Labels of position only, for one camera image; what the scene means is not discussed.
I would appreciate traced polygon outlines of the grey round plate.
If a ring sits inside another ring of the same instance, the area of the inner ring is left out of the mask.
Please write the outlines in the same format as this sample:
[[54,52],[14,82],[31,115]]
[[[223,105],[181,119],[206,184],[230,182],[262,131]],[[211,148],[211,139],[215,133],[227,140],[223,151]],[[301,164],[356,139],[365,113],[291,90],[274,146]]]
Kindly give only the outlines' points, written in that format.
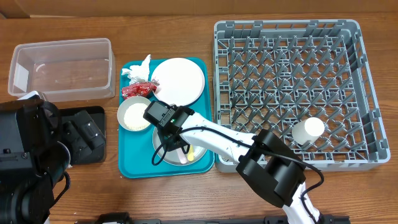
[[[157,128],[154,128],[153,135],[152,135],[152,143],[153,143],[154,149],[156,151],[156,149],[161,144]],[[186,150],[186,151],[187,151],[187,149],[188,149],[188,146],[184,146],[182,148],[182,150]],[[165,157],[164,157],[164,159],[163,159],[163,161],[168,163],[168,164],[175,165],[175,166],[187,166],[187,165],[190,165],[190,164],[193,164],[193,163],[199,161],[205,155],[205,153],[207,152],[207,149],[205,149],[203,147],[200,147],[200,146],[194,146],[194,152],[195,152],[195,159],[193,161],[191,161],[191,162],[188,161],[186,164],[181,164],[180,163],[176,150],[173,150],[171,152],[167,152]],[[159,158],[161,158],[163,155],[164,155],[164,149],[161,148],[157,152],[157,156]]]

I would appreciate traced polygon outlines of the pale pink plastic fork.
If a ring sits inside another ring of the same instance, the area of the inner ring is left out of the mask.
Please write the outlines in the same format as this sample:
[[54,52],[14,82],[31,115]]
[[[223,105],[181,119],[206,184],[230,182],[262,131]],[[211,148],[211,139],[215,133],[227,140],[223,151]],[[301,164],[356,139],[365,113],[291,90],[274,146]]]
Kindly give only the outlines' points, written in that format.
[[182,148],[179,148],[176,150],[178,159],[181,164],[186,164],[188,162],[186,155],[184,154]]

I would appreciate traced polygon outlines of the yellow plastic spoon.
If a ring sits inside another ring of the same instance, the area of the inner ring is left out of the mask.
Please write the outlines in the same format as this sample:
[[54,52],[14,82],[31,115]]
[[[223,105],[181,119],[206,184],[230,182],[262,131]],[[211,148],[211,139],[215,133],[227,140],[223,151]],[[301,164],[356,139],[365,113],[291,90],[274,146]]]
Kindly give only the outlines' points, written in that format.
[[195,159],[194,147],[192,145],[189,145],[189,149],[187,151],[186,157],[189,162],[191,162]]

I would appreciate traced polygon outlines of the white ceramic mug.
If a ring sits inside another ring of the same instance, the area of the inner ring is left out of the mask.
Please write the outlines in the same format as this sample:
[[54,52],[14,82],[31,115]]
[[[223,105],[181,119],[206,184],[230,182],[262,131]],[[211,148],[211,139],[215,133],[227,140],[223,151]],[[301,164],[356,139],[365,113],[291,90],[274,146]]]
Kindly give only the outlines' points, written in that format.
[[314,143],[325,131],[323,121],[316,117],[303,120],[292,128],[292,137],[300,145]]

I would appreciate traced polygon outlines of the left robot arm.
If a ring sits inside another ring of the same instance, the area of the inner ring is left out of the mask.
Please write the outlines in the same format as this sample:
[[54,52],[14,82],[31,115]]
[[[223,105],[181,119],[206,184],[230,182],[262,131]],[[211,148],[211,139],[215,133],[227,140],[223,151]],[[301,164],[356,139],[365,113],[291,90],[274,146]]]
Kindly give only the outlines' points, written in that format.
[[58,109],[39,91],[1,103],[1,223],[48,223],[67,169],[105,158],[102,107]]

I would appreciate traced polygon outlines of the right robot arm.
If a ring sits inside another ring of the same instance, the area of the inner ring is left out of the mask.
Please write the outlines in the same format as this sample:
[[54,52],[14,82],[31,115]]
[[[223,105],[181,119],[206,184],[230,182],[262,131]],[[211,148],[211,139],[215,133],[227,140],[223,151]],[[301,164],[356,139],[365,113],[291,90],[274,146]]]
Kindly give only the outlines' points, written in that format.
[[305,186],[304,170],[320,170],[296,156],[273,132],[241,133],[220,126],[183,106],[155,103],[145,118],[166,138],[163,147],[179,143],[200,146],[234,161],[237,173],[265,201],[282,208],[289,223],[322,223]]

